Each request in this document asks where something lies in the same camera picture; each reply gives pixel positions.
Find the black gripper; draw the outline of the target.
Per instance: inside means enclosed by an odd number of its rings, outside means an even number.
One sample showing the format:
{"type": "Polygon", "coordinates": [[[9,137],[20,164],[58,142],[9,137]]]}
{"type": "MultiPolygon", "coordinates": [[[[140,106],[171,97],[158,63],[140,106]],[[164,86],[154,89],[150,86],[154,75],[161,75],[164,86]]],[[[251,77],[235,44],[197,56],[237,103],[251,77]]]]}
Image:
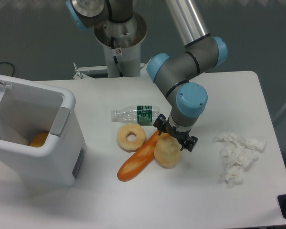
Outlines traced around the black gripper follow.
{"type": "Polygon", "coordinates": [[[167,133],[170,136],[174,137],[181,145],[181,151],[188,150],[192,152],[193,148],[195,147],[198,138],[195,136],[189,136],[189,132],[180,132],[177,131],[175,126],[171,126],[169,121],[166,120],[166,117],[163,114],[160,114],[153,126],[158,130],[158,135],[162,133],[167,133]]]}

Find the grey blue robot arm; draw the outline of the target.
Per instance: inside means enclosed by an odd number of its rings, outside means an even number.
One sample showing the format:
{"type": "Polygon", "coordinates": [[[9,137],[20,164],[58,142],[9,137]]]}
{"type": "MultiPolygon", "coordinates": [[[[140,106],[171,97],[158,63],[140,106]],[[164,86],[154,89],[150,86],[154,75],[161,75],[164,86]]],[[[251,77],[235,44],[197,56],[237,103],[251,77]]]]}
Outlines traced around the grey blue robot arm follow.
{"type": "MultiPolygon", "coordinates": [[[[168,0],[166,5],[185,52],[175,58],[160,53],[147,64],[148,75],[172,107],[169,117],[158,116],[154,126],[191,151],[197,138],[189,133],[208,100],[206,90],[191,80],[224,62],[227,46],[221,38],[210,35],[194,0],[168,0]]],[[[133,10],[132,1],[68,0],[66,6],[79,28],[94,29],[103,46],[109,77],[140,74],[141,43],[147,26],[133,10]]]]}

